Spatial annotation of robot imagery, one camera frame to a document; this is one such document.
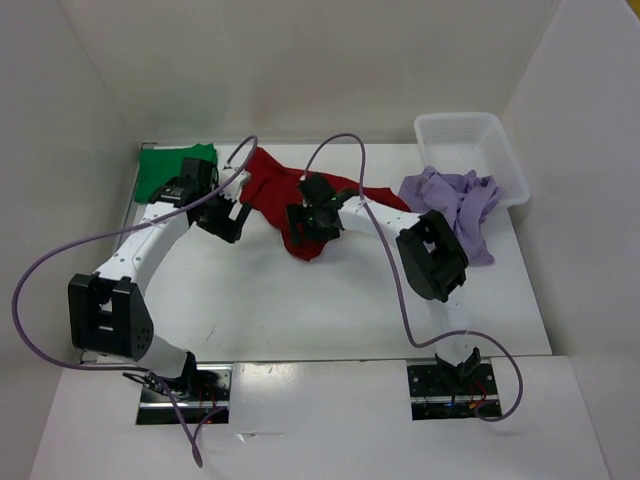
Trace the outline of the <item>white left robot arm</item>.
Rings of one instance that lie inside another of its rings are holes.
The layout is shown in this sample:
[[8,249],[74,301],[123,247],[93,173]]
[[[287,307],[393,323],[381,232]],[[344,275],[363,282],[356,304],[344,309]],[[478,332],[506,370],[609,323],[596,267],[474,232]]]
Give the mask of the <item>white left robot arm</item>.
[[240,201],[251,178],[238,168],[217,170],[199,161],[158,187],[135,232],[92,274],[68,284],[75,347],[132,362],[157,375],[176,399],[204,384],[192,352],[155,331],[145,303],[148,285],[174,244],[192,225],[224,240],[239,240],[251,211]]

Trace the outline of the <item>green t shirt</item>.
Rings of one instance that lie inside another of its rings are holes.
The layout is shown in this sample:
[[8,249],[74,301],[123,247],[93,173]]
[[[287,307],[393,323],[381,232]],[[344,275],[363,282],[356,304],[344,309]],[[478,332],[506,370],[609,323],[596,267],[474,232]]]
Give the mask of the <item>green t shirt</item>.
[[184,158],[195,158],[218,163],[213,144],[196,144],[184,148],[141,149],[138,155],[139,173],[134,193],[138,204],[149,202],[151,195],[171,178],[178,176]]

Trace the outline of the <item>lavender t shirt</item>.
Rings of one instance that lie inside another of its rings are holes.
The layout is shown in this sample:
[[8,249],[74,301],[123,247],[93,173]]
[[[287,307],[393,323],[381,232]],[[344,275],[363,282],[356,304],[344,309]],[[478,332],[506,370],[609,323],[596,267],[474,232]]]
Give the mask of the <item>lavender t shirt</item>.
[[406,176],[398,192],[412,212],[440,212],[474,267],[495,263],[481,227],[504,194],[493,176],[481,177],[475,170],[466,174],[441,173],[431,166],[417,175]]

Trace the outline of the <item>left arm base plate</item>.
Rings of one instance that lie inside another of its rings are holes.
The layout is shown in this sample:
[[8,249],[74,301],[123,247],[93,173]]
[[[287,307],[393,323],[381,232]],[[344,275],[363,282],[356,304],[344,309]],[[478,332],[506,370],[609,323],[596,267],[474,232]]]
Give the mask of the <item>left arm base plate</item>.
[[[200,384],[190,393],[174,393],[188,425],[196,426],[205,419],[208,424],[227,424],[233,377],[232,364],[200,363]],[[139,426],[175,425],[178,416],[162,388],[148,376],[133,375],[131,380],[141,386],[136,424]]]

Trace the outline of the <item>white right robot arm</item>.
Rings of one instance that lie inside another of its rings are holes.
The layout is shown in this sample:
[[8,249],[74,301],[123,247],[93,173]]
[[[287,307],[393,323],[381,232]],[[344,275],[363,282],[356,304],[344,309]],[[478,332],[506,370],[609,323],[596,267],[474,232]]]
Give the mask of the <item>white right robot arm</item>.
[[[443,389],[459,393],[471,384],[481,355],[468,340],[470,321],[463,306],[469,260],[441,213],[401,211],[346,190],[323,202],[289,204],[286,217],[296,246],[304,240],[334,240],[343,231],[378,238],[389,261],[408,342],[416,349],[436,347],[438,380]],[[440,335],[416,340],[404,284],[425,302],[429,318],[440,327]]]

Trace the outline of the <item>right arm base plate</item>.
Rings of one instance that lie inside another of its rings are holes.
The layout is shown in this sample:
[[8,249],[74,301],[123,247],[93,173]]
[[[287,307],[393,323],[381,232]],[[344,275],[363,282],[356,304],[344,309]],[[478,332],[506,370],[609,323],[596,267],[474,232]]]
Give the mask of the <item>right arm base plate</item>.
[[414,421],[467,419],[502,415],[492,365],[483,361],[456,393],[441,378],[434,361],[408,363],[406,366],[411,413]]

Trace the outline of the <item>red t shirt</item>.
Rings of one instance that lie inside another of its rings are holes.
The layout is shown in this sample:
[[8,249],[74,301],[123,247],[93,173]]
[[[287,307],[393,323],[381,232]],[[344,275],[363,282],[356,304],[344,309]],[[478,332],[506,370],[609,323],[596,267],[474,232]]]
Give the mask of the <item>red t shirt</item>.
[[[308,240],[302,234],[300,245],[295,245],[291,239],[286,207],[290,204],[302,204],[302,194],[297,188],[303,170],[289,168],[274,158],[267,150],[258,147],[246,171],[250,174],[249,182],[243,187],[241,202],[249,203],[260,212],[266,221],[280,231],[281,238],[287,252],[302,261],[311,261],[319,257],[328,240]],[[356,190],[356,181],[322,173],[331,187],[336,191],[344,189]],[[409,212],[409,207],[388,187],[364,189],[367,198],[403,212]]]

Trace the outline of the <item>white plastic bin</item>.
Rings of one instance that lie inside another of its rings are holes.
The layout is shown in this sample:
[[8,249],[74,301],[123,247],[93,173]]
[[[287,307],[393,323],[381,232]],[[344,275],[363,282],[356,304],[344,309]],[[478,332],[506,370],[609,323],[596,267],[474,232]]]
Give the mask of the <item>white plastic bin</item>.
[[491,176],[509,208],[531,198],[515,152],[499,118],[484,112],[424,114],[414,120],[417,145],[427,166],[442,173]]

